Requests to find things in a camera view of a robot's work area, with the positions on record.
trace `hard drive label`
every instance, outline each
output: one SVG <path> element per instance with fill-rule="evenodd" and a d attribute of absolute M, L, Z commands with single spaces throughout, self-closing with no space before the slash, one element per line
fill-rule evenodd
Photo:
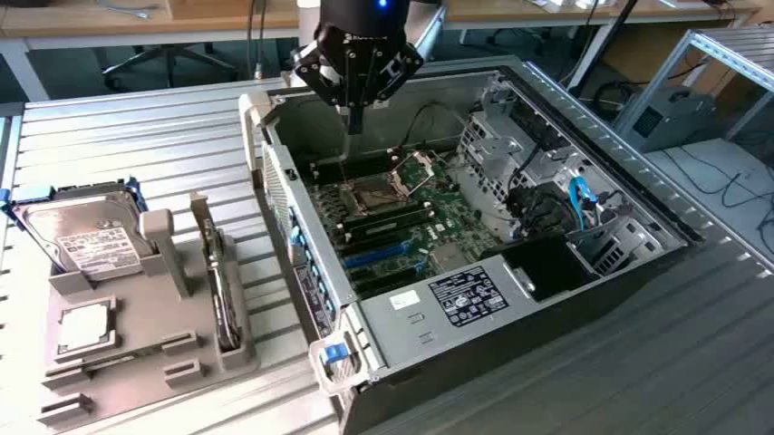
<path fill-rule="evenodd" d="M 58 237 L 58 243 L 87 275 L 139 265 L 141 259 L 123 227 Z"/>

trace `blue pcie slot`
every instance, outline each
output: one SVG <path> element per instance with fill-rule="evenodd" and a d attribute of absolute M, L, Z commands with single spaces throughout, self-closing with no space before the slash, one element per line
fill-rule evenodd
<path fill-rule="evenodd" d="M 384 260 L 385 258 L 390 258 L 392 256 L 401 256 L 409 249 L 412 248 L 412 240 L 400 243 L 398 245 L 393 245 L 386 247 L 385 249 L 380 249 L 377 251 L 372 251 L 362 256 L 354 256 L 353 258 L 348 258 L 344 260 L 344 267 L 345 269 L 354 269 L 356 267 L 361 267 L 369 265 L 377 261 Z"/>

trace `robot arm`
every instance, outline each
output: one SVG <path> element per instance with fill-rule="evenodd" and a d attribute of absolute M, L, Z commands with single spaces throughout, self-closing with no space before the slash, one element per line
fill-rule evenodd
<path fill-rule="evenodd" d="M 316 40 L 294 69 L 348 115 L 349 134 L 364 130 L 366 107 L 388 100 L 424 65 L 445 11 L 441 0 L 322 0 Z"/>

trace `power cord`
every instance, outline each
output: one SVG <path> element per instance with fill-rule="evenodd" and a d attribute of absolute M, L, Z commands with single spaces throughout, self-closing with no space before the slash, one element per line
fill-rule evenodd
<path fill-rule="evenodd" d="M 732 21 L 735 21 L 737 19 L 737 9 L 735 8 L 735 5 L 731 3 L 729 0 L 704 0 L 704 2 L 708 3 L 713 7 L 713 9 L 716 9 L 719 21 L 727 20 L 727 19 L 731 19 Z M 731 18 L 727 17 L 727 12 L 732 12 Z M 687 55 L 685 59 L 687 59 L 687 64 L 691 66 L 689 60 L 688 60 L 688 55 Z M 693 66 L 691 66 L 691 68 L 687 71 L 680 72 L 680 73 L 669 76 L 668 80 L 677 79 L 679 77 L 683 77 L 684 75 L 691 74 L 697 68 L 707 65 L 708 62 L 709 62 L 709 58 L 703 59 Z M 729 72 L 731 72 L 731 69 L 727 71 L 727 74 L 724 74 L 724 77 L 719 81 L 716 87 L 724 81 Z M 624 104 L 629 101 L 629 99 L 632 98 L 632 95 L 635 95 L 635 92 L 637 91 L 635 89 L 635 86 L 643 86 L 643 85 L 651 84 L 651 82 L 652 81 L 647 81 L 647 82 L 613 81 L 613 82 L 604 83 L 600 86 L 600 88 L 597 89 L 597 91 L 594 92 L 594 97 L 592 98 L 592 110 L 604 119 L 606 119 L 606 120 L 615 119 L 621 110 L 610 110 L 610 109 L 606 109 L 602 107 L 602 103 L 610 102 L 610 99 L 612 99 L 610 96 L 608 96 L 608 97 L 605 96 L 606 92 L 617 91 L 619 97 L 621 98 L 621 103 Z"/>
<path fill-rule="evenodd" d="M 707 65 L 707 63 L 708 63 L 707 60 L 700 61 L 695 65 L 691 65 L 691 68 L 688 70 L 671 75 L 669 77 L 667 77 L 667 79 L 673 80 L 683 77 L 684 75 L 689 75 L 697 68 Z M 594 96 L 592 97 L 592 109 L 604 119 L 612 120 L 619 115 L 621 109 L 610 110 L 602 107 L 604 103 L 612 104 L 617 102 L 615 97 L 608 96 L 606 93 L 610 91 L 619 91 L 619 97 L 621 98 L 620 104 L 623 104 L 621 107 L 624 108 L 624 104 L 627 104 L 627 102 L 632 98 L 632 95 L 635 95 L 635 92 L 637 91 L 635 87 L 649 83 L 651 82 L 619 82 L 619 81 L 604 83 L 594 92 Z"/>
<path fill-rule="evenodd" d="M 673 164 L 676 165 L 677 169 L 680 170 L 680 172 L 687 176 L 687 178 L 689 179 L 691 184 L 707 195 L 716 195 L 721 192 L 723 193 L 723 197 L 721 197 L 721 205 L 725 208 L 736 208 L 744 204 L 748 204 L 751 202 L 753 202 L 755 200 L 765 200 L 769 204 L 771 204 L 771 209 L 767 213 L 767 215 L 764 215 L 764 217 L 761 218 L 761 222 L 759 223 L 759 225 L 756 226 L 756 230 L 759 231 L 759 236 L 761 238 L 761 243 L 764 244 L 764 246 L 767 247 L 768 251 L 772 253 L 772 255 L 774 255 L 774 246 L 772 246 L 772 244 L 769 243 L 768 239 L 767 239 L 767 228 L 769 226 L 774 227 L 774 191 L 771 191 L 768 193 L 764 194 L 757 194 L 756 192 L 753 192 L 751 190 L 751 188 L 748 188 L 740 181 L 740 176 L 743 175 L 741 173 L 737 173 L 733 177 L 729 175 L 729 173 L 720 168 L 716 164 L 711 163 L 709 161 L 707 161 L 705 159 L 701 159 L 700 157 L 697 157 L 689 150 L 687 150 L 683 146 L 679 147 L 685 153 L 687 155 L 697 160 L 699 162 L 701 162 L 704 165 L 709 166 L 711 168 L 713 168 L 715 170 L 717 170 L 721 174 L 724 174 L 724 176 L 729 179 L 729 183 L 727 183 L 724 185 L 723 188 L 720 189 L 709 189 L 709 188 L 703 188 L 700 186 L 700 184 L 697 183 L 697 180 L 689 175 L 689 172 L 680 166 L 679 161 L 675 159 L 675 157 L 671 155 L 669 152 L 667 152 L 667 150 L 663 150 L 663 153 L 667 155 L 667 157 L 672 160 Z M 768 174 L 772 177 L 772 181 L 774 182 L 774 169 L 772 169 L 769 166 L 767 166 L 767 170 L 768 170 Z M 748 199 L 744 199 L 736 203 L 729 203 L 728 202 L 728 195 L 729 195 L 729 190 L 731 187 L 733 185 L 740 186 L 748 193 L 751 193 L 751 195 L 753 195 L 752 197 L 749 197 Z"/>
<path fill-rule="evenodd" d="M 414 126 L 417 124 L 420 116 L 432 107 L 445 108 L 453 114 L 453 116 L 460 121 L 462 126 L 464 127 L 466 126 L 466 121 L 460 116 L 458 111 L 456 111 L 456 109 L 449 104 L 446 104 L 445 102 L 437 101 L 437 100 L 428 101 L 428 102 L 425 102 L 425 104 L 422 104 L 422 106 L 420 107 L 420 109 L 414 113 L 414 118 L 412 119 L 412 122 L 409 123 L 409 129 L 406 130 L 406 135 L 404 136 L 401 143 L 398 143 L 398 147 L 397 147 L 398 151 L 401 151 L 404 149 L 404 147 L 409 144 L 409 139 L 412 138 L 412 132 L 414 131 Z"/>

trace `hard drive holder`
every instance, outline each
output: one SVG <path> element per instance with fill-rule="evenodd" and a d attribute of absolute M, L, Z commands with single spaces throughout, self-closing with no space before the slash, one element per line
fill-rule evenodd
<path fill-rule="evenodd" d="M 49 278 L 54 290 L 46 346 L 54 349 L 54 356 L 46 357 L 42 384 L 53 391 L 53 397 L 42 406 L 38 420 L 57 431 L 191 392 L 260 366 L 234 239 L 223 237 L 226 274 L 233 283 L 232 303 L 242 340 L 240 348 L 225 351 L 215 335 L 203 241 L 175 246 L 174 220 L 167 209 L 142 213 L 139 222 L 141 234 L 159 252 L 139 258 L 145 274 L 99 282 L 91 282 L 81 271 Z M 110 307 L 109 340 L 59 353 L 57 322 L 63 310 L 99 303 Z M 113 399 L 122 395 L 121 386 L 126 388 L 127 380 L 138 384 L 135 403 Z"/>

